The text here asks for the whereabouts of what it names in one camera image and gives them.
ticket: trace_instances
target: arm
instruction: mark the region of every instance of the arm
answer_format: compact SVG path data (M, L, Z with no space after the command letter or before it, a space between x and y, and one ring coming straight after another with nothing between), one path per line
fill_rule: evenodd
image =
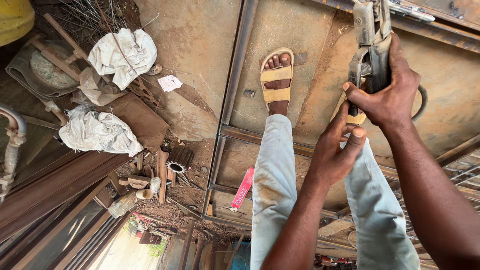
M421 141L411 120L420 75L402 55L392 33L392 83L368 95L352 83L343 85L347 98L378 125L390 144L403 197L415 233L442 269L458 262L480 265L480 216L455 188Z
M298 200L265 258L263 270L312 269L320 215L330 187L352 169L355 157L366 140L364 128L346 124L348 102L320 135ZM347 141L342 150L340 141Z

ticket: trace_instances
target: tan sandal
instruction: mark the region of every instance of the tan sandal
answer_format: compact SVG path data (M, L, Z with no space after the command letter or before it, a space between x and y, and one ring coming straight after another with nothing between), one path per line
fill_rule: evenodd
M265 64L267 61L272 58L274 55L282 55L287 53L290 55L290 66L282 67L278 66L273 69L265 70ZM269 103L274 101L288 100L290 102L290 87L292 86L292 75L293 75L293 52L289 48L278 48L271 51L262 62L260 67L260 82L262 83L262 89L264 91L265 104L267 105L267 110L270 111ZM283 89L268 89L265 87L265 83L290 79L290 85L287 88Z

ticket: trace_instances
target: leg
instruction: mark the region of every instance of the leg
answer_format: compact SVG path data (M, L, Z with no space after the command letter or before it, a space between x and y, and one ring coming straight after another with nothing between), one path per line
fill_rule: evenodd
M290 65L289 59L284 62L287 56L281 55L283 66ZM278 56L271 60L272 67L279 65ZM282 81L270 82L268 87L282 89L290 83ZM285 116L288 101L274 101L269 106L253 175L252 270L260 269L297 200L292 126Z
M405 232L405 216L368 139L344 182L357 230L359 269L420 269L417 252Z

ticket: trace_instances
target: welding cable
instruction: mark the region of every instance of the welding cable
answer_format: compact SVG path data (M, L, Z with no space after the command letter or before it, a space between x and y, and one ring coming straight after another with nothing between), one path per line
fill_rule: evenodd
M421 105L418 112L412 117L413 122L418 120L420 116L422 116L422 114L427 109L427 102L428 102L427 90L423 86L419 85L419 92L421 94Z

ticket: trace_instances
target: fingernail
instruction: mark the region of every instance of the fingernail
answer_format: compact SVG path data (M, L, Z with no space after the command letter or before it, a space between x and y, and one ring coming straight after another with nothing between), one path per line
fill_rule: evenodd
M352 130L352 134L353 134L355 137L358 137L358 138L362 138L366 133L367 133L367 131L364 130L363 128L354 128L354 129Z

